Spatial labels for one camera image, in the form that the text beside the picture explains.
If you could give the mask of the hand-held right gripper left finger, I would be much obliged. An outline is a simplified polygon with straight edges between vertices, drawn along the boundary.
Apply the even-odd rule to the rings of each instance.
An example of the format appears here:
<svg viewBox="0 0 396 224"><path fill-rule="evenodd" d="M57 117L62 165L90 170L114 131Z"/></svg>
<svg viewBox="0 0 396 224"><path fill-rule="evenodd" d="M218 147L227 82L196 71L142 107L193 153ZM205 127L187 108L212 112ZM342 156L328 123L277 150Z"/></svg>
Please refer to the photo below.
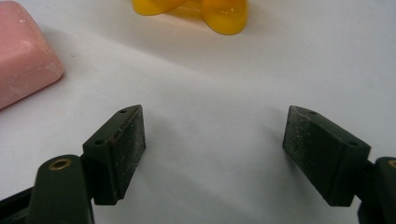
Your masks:
<svg viewBox="0 0 396 224"><path fill-rule="evenodd" d="M142 105L117 111L83 144L82 159L97 205L115 205L124 198L145 149Z"/></svg>

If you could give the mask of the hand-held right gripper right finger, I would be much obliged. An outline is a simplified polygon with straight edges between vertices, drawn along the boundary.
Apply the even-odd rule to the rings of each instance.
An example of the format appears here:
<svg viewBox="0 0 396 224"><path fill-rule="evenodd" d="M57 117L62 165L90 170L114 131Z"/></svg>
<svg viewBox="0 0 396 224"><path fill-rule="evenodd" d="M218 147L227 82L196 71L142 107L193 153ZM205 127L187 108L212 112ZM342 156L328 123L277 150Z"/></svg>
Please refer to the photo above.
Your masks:
<svg viewBox="0 0 396 224"><path fill-rule="evenodd" d="M351 205L368 144L318 112L292 105L282 147L328 205Z"/></svg>

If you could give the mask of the pink soap bar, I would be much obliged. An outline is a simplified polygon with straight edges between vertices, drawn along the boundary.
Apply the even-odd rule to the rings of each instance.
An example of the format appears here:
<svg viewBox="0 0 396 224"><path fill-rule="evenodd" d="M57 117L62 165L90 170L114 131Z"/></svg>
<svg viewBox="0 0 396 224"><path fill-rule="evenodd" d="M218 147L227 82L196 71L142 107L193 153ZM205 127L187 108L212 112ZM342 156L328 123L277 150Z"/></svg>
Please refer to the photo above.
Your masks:
<svg viewBox="0 0 396 224"><path fill-rule="evenodd" d="M28 11L0 1L0 109L59 80L64 67Z"/></svg>

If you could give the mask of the yellow plastic toy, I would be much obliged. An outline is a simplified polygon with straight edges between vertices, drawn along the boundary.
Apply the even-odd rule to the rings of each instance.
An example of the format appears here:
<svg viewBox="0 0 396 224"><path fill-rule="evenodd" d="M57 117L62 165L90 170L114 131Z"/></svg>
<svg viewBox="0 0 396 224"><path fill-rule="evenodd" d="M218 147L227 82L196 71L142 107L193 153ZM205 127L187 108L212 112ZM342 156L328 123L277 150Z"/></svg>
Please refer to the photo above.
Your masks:
<svg viewBox="0 0 396 224"><path fill-rule="evenodd" d="M188 0L131 0L136 13L144 16L162 14ZM248 0L198 0L205 23L222 35L236 35L248 23Z"/></svg>

